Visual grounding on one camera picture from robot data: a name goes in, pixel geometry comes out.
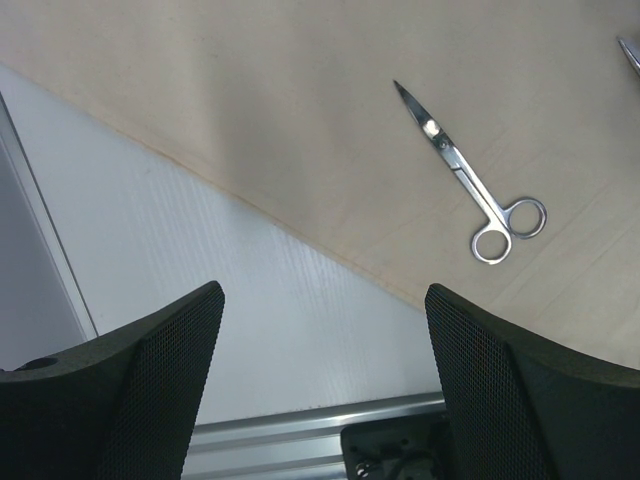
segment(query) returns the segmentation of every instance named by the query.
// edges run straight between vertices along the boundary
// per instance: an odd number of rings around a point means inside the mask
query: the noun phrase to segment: scissor finger loop
[[[505,240],[505,247],[502,253],[491,258],[483,256],[478,249],[478,242],[480,241],[480,237],[489,232],[498,232],[504,237]],[[502,223],[500,223],[497,219],[489,220],[489,223],[478,230],[471,239],[471,252],[473,253],[473,256],[481,262],[486,263],[487,265],[497,265],[509,256],[512,245],[513,242],[511,240],[511,235],[509,234],[509,231],[502,225]]]
[[[522,205],[533,205],[538,211],[538,222],[536,223],[536,226],[526,232],[516,230],[511,223],[513,212],[515,212],[515,210]],[[515,237],[522,240],[535,237],[547,224],[547,209],[542,204],[542,202],[531,197],[523,197],[513,202],[509,207],[504,209],[503,216],[505,220],[505,226],[509,229],[509,232],[511,232],[511,234]]]

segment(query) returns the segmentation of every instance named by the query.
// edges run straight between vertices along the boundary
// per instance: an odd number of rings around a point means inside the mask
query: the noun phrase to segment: white surface
[[[83,341],[36,216],[17,172],[18,142],[0,105],[0,368]]]
[[[0,89],[100,333],[222,284],[198,423],[440,389],[423,312],[3,66]]]

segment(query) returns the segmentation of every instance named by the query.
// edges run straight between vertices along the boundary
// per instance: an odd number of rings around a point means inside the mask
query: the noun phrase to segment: metal scissors
[[[427,112],[422,105],[411,95],[402,85],[394,80],[393,82],[402,97],[405,105],[411,112],[414,120],[424,132],[427,138],[431,141],[431,144],[438,151],[440,156],[447,162],[447,165],[458,177],[458,180],[467,192],[471,194],[478,206],[485,213],[489,222],[476,232],[471,239],[471,251],[473,256],[478,260],[489,265],[495,265],[507,258],[509,252],[511,252],[511,236],[516,238],[528,239],[538,235],[547,223],[547,209],[545,206],[535,198],[522,197],[516,200],[507,208],[502,208],[500,204],[493,198],[493,195],[489,193],[487,187],[484,186],[478,175],[473,171],[471,166],[464,159],[460,150],[449,138],[449,135],[442,129],[442,127],[435,121],[435,119]],[[511,226],[511,216],[513,212],[521,205],[530,204],[538,210],[538,223],[528,232],[519,232]],[[480,237],[488,232],[498,232],[502,234],[506,240],[505,250],[501,255],[494,258],[483,257],[478,251],[478,241]]]

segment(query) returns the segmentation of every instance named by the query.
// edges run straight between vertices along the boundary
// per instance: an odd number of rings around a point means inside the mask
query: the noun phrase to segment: scissor blade
[[[618,37],[618,43],[633,69],[640,75],[640,49],[631,40],[622,37]]]
[[[425,110],[425,108],[420,105],[420,103],[415,99],[413,95],[411,95],[406,88],[400,85],[395,80],[393,84],[396,86],[400,97],[402,97],[402,101],[409,109],[411,116],[416,121],[416,123],[420,126],[421,129],[424,130],[425,125],[429,120],[433,120],[433,117]]]
[[[409,109],[411,116],[416,121],[420,129],[427,136],[431,145],[437,150],[442,159],[447,162],[451,170],[467,169],[471,167],[465,161],[460,151],[453,144],[446,132],[438,125],[438,122],[420,105],[420,103],[407,90],[395,80],[393,81],[404,104]]]

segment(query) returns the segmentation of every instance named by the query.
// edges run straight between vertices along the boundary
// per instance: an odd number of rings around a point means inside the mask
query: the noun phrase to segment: second scissor blade tip
[[[617,37],[618,44],[627,57],[627,60],[631,63],[634,70],[640,74],[640,49],[631,40],[624,37]]]
[[[394,80],[393,84],[396,86],[396,90],[398,90],[398,92],[403,93],[407,91],[402,85],[398,83],[397,80]]]

